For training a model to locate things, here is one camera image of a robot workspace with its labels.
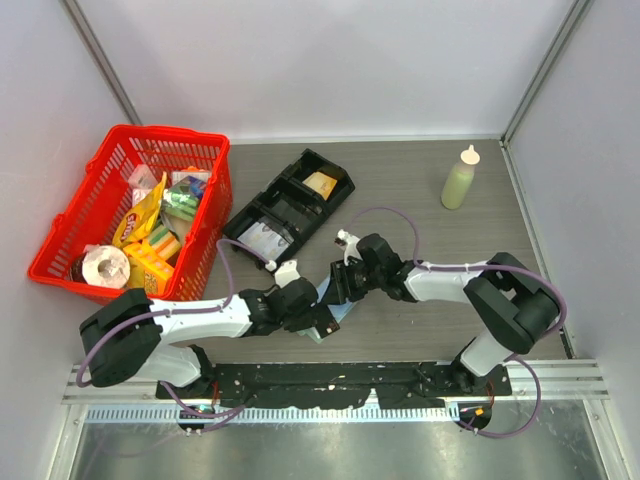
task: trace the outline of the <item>gray floor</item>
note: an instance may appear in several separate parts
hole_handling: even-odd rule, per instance
[[[309,147],[343,166],[355,192],[302,248],[300,273],[314,283],[329,273],[341,251],[336,232],[363,208],[394,206],[415,219],[420,228],[421,257],[431,262],[476,262],[498,251],[514,254],[529,268],[535,259],[509,175],[497,141],[476,141],[481,155],[476,179],[465,204],[446,210],[439,195],[446,176],[468,142],[367,142],[235,146],[230,154],[234,189],[232,215],[242,208],[287,164]],[[400,217],[372,212],[352,228],[364,236],[377,232],[403,258],[410,258],[413,235]],[[239,254],[229,253],[236,289],[267,288],[270,275],[258,271]],[[216,262],[204,298],[227,293],[221,262]],[[276,332],[242,340],[198,341],[218,362],[329,362],[452,359],[482,329],[467,305],[445,302],[398,303],[373,292],[357,305],[342,329],[321,345],[308,337]],[[541,341],[530,358],[565,358],[559,336]]]
[[[532,408],[532,402],[498,402],[488,430],[511,431]],[[71,478],[607,478],[581,401],[544,402],[531,429],[509,440],[476,437],[452,422],[232,424],[202,437],[179,433],[171,424],[86,425]]]

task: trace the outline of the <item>squeeze bottle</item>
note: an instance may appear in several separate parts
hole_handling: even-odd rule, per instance
[[[440,197],[442,204],[449,210],[455,210],[462,205],[479,161],[480,155],[474,150],[473,145],[469,145],[469,148],[460,154],[460,160],[449,172]]]

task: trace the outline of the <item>white wall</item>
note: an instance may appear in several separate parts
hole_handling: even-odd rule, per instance
[[[143,122],[504,132],[571,0],[81,0]]]
[[[640,458],[640,3],[595,1],[513,143],[579,354]]]
[[[0,2],[0,18],[0,471],[32,480],[45,478],[78,326],[96,306],[30,283],[27,268],[84,163],[125,120],[58,2]]]

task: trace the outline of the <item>gray wooden table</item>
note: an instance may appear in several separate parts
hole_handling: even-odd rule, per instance
[[[297,255],[301,275],[315,284],[341,257],[336,232],[358,211],[393,206],[418,224],[421,258],[464,263],[488,259],[498,251],[536,267],[509,175],[497,141],[474,142],[481,155],[476,179],[464,205],[446,210],[439,200],[451,166],[469,142],[365,142],[334,144],[242,145],[230,154],[234,190],[232,215],[309,147],[344,167],[356,190]],[[372,212],[351,229],[358,236],[377,232],[402,258],[411,258],[413,234],[390,212]],[[271,276],[246,257],[229,251],[236,290],[267,288]],[[222,263],[215,262],[204,298],[227,294]],[[337,362],[452,359],[483,325],[468,305],[433,301],[395,302],[370,293],[344,319],[341,329],[317,345],[308,337],[276,332],[269,337],[209,338],[198,341],[217,362]],[[558,335],[541,341],[531,358],[565,358]]]

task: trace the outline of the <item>light blue object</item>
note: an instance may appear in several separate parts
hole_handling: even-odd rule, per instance
[[[330,277],[327,277],[322,281],[320,285],[316,287],[316,290],[318,290],[318,299],[321,300],[324,293],[327,291],[327,288],[329,288],[330,280]],[[355,303],[347,302],[344,305],[329,305],[329,310],[331,311],[331,314],[333,315],[333,318],[336,320],[336,322],[340,323],[354,306]],[[298,332],[298,335],[309,335],[309,337],[316,343],[320,343],[322,342],[322,340],[324,340],[320,337],[320,335],[318,334],[318,330],[316,330],[315,327],[307,328],[306,330],[300,330]]]

